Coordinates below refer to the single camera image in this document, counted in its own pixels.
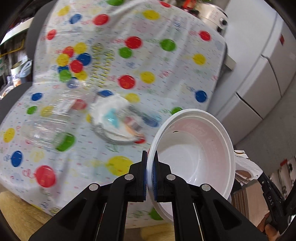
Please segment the grey refrigerator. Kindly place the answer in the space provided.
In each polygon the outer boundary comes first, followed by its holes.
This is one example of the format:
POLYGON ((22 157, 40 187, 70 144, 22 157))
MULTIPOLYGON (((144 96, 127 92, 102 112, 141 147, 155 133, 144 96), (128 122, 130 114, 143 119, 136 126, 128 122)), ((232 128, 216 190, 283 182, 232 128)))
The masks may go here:
POLYGON ((281 99, 295 76, 295 37, 265 1, 229 1, 224 35, 232 71, 217 82, 208 107, 233 144, 246 137, 281 99))

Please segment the silver rice cooker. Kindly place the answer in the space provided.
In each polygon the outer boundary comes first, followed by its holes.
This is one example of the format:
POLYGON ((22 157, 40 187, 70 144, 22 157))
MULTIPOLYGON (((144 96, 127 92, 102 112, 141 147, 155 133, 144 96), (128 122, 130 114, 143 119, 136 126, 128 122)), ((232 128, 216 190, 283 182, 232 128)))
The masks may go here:
POLYGON ((228 26, 228 16, 220 7, 210 3, 198 3, 195 9, 198 18, 208 27, 224 36, 228 26))

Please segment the orange white paper bowl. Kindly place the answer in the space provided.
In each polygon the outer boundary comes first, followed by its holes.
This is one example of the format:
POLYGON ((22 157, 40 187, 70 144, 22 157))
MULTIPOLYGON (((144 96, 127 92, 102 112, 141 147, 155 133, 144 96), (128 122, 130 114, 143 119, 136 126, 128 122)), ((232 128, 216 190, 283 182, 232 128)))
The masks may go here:
POLYGON ((187 183, 208 184, 228 199, 234 183, 234 149, 220 121, 200 109, 184 109, 169 117, 156 133, 147 157, 147 191, 159 216, 173 221, 171 203, 154 199, 154 157, 170 166, 174 175, 187 183))

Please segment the white kitchen shelf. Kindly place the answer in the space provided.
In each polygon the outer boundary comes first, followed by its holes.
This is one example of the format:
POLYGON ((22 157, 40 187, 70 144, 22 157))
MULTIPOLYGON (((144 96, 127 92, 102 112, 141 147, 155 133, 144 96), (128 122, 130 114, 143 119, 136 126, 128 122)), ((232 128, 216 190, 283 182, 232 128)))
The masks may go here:
POLYGON ((1 42, 1 45, 3 43, 5 43, 7 40, 11 39, 12 37, 22 33, 23 31, 26 31, 30 27, 33 19, 34 19, 34 17, 29 18, 26 21, 19 23, 16 27, 9 30, 5 34, 5 36, 4 36, 4 38, 3 38, 2 42, 1 42))

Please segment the white patterned mug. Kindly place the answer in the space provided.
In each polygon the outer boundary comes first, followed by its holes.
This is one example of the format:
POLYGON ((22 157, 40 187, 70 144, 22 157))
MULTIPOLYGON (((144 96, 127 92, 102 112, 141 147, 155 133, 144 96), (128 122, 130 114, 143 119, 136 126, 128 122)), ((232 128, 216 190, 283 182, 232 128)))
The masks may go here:
POLYGON ((19 61, 11 68, 13 86, 32 82, 32 60, 19 61))

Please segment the balloon print tablecloth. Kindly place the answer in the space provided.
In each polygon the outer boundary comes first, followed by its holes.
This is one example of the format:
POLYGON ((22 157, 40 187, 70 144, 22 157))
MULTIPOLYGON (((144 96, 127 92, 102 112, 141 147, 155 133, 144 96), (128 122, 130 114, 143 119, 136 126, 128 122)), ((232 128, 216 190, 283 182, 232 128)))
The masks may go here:
POLYGON ((58 1, 41 29, 33 85, 1 124, 1 184, 54 215, 91 183, 126 174, 149 149, 161 124, 182 109, 206 110, 227 45, 200 19, 161 1, 58 1), (105 141, 92 128, 90 106, 65 152, 22 136, 25 120, 62 88, 109 90, 161 117, 145 140, 105 141))

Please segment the clear plastic bottle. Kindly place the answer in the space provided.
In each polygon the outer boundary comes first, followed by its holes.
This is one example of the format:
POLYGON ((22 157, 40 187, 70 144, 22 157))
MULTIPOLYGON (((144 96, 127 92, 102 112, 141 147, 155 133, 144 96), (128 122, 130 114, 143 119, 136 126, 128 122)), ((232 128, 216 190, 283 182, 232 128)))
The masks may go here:
POLYGON ((88 87, 58 90, 43 109, 25 120, 22 136, 38 147, 65 152, 74 145, 74 133, 94 97, 88 87))

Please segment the brown white paper wrapper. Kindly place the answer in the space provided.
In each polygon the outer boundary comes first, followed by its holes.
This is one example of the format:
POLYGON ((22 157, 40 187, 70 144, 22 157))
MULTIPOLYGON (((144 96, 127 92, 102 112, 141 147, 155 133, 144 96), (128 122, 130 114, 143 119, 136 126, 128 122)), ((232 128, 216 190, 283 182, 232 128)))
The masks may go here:
POLYGON ((263 170, 255 164, 243 150, 234 151, 235 158, 235 180, 241 186, 247 185, 252 180, 257 180, 263 170))

